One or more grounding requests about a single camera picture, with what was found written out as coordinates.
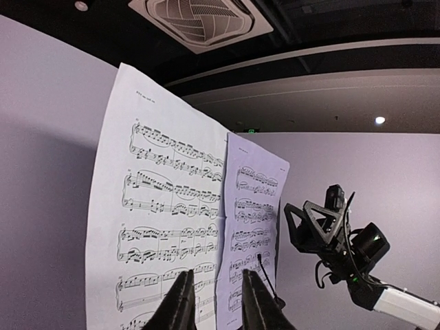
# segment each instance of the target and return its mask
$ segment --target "ceiling light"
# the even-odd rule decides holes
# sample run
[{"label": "ceiling light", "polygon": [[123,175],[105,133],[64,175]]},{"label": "ceiling light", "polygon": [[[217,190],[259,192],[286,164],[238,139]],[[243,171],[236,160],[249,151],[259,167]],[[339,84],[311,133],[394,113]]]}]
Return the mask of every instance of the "ceiling light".
[{"label": "ceiling light", "polygon": [[384,117],[376,117],[375,122],[378,125],[382,125],[383,123],[385,123],[385,118]]},{"label": "ceiling light", "polygon": [[75,8],[80,12],[86,12],[89,10],[89,6],[84,1],[75,1]]}]

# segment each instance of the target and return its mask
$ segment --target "black cable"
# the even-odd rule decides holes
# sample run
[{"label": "black cable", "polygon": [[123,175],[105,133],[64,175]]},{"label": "black cable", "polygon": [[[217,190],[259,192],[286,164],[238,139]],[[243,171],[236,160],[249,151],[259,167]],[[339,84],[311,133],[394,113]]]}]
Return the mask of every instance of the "black cable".
[{"label": "black cable", "polygon": [[268,283],[269,283],[269,285],[270,285],[270,289],[272,290],[272,293],[274,294],[274,297],[275,297],[275,298],[278,298],[278,296],[277,296],[276,293],[275,293],[274,287],[272,287],[272,283],[270,283],[269,276],[267,276],[267,274],[266,274],[266,271],[265,271],[265,269],[264,269],[264,267],[263,267],[263,263],[261,262],[261,254],[258,253],[258,254],[256,255],[256,258],[258,259],[258,262],[259,262],[259,264],[260,264],[260,267],[261,267],[261,269],[263,270],[264,276],[266,277],[266,279],[267,279],[267,281],[268,281]]},{"label": "black cable", "polygon": [[400,289],[399,287],[396,287],[395,285],[376,283],[376,282],[370,281],[369,279],[365,278],[361,274],[361,272],[359,271],[359,269],[358,269],[358,267],[356,265],[355,259],[353,258],[353,253],[351,251],[350,240],[349,240],[349,236],[347,234],[347,223],[349,222],[349,207],[350,207],[351,202],[353,201],[354,196],[355,196],[355,192],[353,191],[353,193],[351,194],[349,200],[346,203],[345,210],[344,210],[344,215],[343,215],[343,218],[342,218],[342,227],[343,227],[342,229],[344,230],[345,243],[346,243],[347,250],[348,250],[348,253],[349,253],[349,256],[350,256],[350,259],[351,259],[351,263],[353,264],[353,268],[355,269],[356,275],[362,281],[364,281],[366,284],[373,285],[373,286],[378,286],[378,287],[391,287],[393,289],[397,289],[399,291],[402,291],[402,289]]},{"label": "black cable", "polygon": [[358,228],[358,229],[350,230],[349,237],[351,237],[351,235],[359,234],[362,230],[363,230],[363,228]]},{"label": "black cable", "polygon": [[326,277],[329,276],[329,275],[332,275],[332,272],[328,272],[328,273],[326,273],[326,274],[321,278],[321,281],[319,281],[319,267],[320,267],[322,264],[323,264],[322,260],[319,260],[319,261],[316,263],[316,266],[315,266],[315,282],[316,282],[316,285],[317,285],[320,289],[324,289],[324,288],[325,288],[324,278],[326,278]]}]

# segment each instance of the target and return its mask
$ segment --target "paper sheet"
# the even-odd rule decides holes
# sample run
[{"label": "paper sheet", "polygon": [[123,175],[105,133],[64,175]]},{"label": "paper sheet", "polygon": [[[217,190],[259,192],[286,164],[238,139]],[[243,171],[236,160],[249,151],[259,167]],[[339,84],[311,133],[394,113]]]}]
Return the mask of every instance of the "paper sheet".
[{"label": "paper sheet", "polygon": [[275,285],[276,218],[289,163],[233,133],[228,134],[225,244],[217,280],[217,328],[241,327],[243,269],[261,271]]},{"label": "paper sheet", "polygon": [[195,271],[197,328],[215,329],[227,132],[120,66],[91,187],[88,330],[141,329],[188,269]]}]

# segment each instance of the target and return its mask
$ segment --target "exit sign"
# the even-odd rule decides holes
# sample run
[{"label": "exit sign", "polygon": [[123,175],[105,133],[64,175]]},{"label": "exit sign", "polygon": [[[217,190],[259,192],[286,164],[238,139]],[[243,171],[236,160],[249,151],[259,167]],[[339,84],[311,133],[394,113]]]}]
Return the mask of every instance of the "exit sign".
[{"label": "exit sign", "polygon": [[245,129],[244,133],[258,133],[260,129]]}]

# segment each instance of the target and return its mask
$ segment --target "white wall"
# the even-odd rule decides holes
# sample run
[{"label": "white wall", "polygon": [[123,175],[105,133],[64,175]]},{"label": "white wall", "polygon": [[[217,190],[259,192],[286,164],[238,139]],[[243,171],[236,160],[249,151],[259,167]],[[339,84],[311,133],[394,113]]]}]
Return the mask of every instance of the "white wall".
[{"label": "white wall", "polygon": [[[238,132],[440,133],[439,95],[440,69],[381,69],[255,82],[184,99]],[[385,124],[372,125],[377,116]]]},{"label": "white wall", "polygon": [[0,116],[96,147],[117,68],[4,16],[0,45]]},{"label": "white wall", "polygon": [[2,330],[85,330],[89,191],[116,72],[0,16]]},{"label": "white wall", "polygon": [[[323,205],[325,190],[339,183],[356,191],[352,228],[375,222],[390,252],[372,274],[440,299],[440,135],[356,133],[258,133],[245,138],[290,162],[281,205]],[[344,283],[316,287],[317,256],[300,254],[281,217],[277,291],[298,330],[410,330],[414,327],[363,310]]]}]

